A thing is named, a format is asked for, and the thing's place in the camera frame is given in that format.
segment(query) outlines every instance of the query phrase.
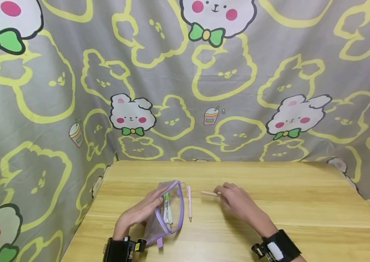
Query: wood grain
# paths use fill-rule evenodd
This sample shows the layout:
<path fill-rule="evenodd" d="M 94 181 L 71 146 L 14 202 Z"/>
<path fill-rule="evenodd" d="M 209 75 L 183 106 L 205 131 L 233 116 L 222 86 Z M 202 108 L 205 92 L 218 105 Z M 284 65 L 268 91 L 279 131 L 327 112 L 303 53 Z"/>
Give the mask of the wood grain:
<path fill-rule="evenodd" d="M 62 261 L 102 261 L 119 215 L 158 182 L 173 179 L 192 187 L 192 223 L 185 218 L 163 249 L 152 246 L 134 261 L 257 261 L 250 251 L 260 241 L 256 232 L 224 215 L 218 198 L 200 193 L 227 181 L 245 188 L 307 261 L 370 262 L 370 207 L 325 163 L 128 161 L 111 167 Z M 143 227 L 130 233 L 136 240 Z"/>

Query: wrist strap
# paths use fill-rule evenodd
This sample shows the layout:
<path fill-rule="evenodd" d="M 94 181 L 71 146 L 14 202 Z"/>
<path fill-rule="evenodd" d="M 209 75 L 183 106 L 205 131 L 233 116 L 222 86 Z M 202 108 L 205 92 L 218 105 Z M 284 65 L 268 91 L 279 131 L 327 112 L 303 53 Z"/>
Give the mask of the wrist strap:
<path fill-rule="evenodd" d="M 267 257 L 269 262 L 290 262 L 300 256 L 301 251 L 284 230 L 268 238 L 262 238 L 262 244 L 252 246 L 252 251 L 259 259 Z"/>
<path fill-rule="evenodd" d="M 116 241 L 108 238 L 104 248 L 103 262 L 131 262 L 134 251 L 144 252 L 147 241 L 139 239 L 137 242 L 131 240 L 130 236 Z"/>
<path fill-rule="evenodd" d="M 130 256 L 130 237 L 125 237 L 124 240 L 116 241 L 108 238 L 108 242 L 104 250 L 103 262 L 127 262 Z"/>

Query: drink cup illustration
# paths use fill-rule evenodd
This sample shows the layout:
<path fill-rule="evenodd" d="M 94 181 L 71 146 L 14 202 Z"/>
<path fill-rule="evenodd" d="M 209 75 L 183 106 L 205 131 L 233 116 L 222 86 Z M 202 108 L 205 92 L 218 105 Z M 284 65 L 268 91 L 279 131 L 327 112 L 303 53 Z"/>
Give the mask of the drink cup illustration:
<path fill-rule="evenodd" d="M 218 108 L 220 108 L 220 106 L 218 106 L 216 108 L 212 107 L 212 108 L 209 108 L 207 111 L 205 111 L 204 125 L 215 124 L 215 121 L 217 120 L 218 114 L 220 113 L 220 111 L 218 111 Z"/>
<path fill-rule="evenodd" d="M 75 143 L 75 145 L 80 148 L 81 144 L 83 143 L 83 135 L 80 129 L 80 124 L 76 121 L 70 128 L 68 132 L 71 140 Z"/>

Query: fabric backdrop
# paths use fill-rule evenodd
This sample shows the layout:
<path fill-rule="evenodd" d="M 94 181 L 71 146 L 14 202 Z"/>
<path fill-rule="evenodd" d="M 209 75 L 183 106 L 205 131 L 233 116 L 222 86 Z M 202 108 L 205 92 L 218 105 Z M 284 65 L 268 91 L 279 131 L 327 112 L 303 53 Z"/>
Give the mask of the fabric backdrop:
<path fill-rule="evenodd" d="M 370 0 L 0 0 L 0 262 L 59 261 L 114 159 L 328 162 L 370 205 Z"/>

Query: transparent pencil case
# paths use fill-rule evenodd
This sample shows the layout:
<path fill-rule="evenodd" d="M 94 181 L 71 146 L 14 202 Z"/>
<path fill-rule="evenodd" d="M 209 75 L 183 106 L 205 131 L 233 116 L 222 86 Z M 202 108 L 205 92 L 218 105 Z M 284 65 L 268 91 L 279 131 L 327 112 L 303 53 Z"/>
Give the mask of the transparent pencil case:
<path fill-rule="evenodd" d="M 168 187 L 161 195 L 163 203 L 147 218 L 144 240 L 147 246 L 157 243 L 158 248 L 163 246 L 163 237 L 175 234 L 182 228 L 184 221 L 184 197 L 180 181 L 161 182 L 158 188 Z"/>

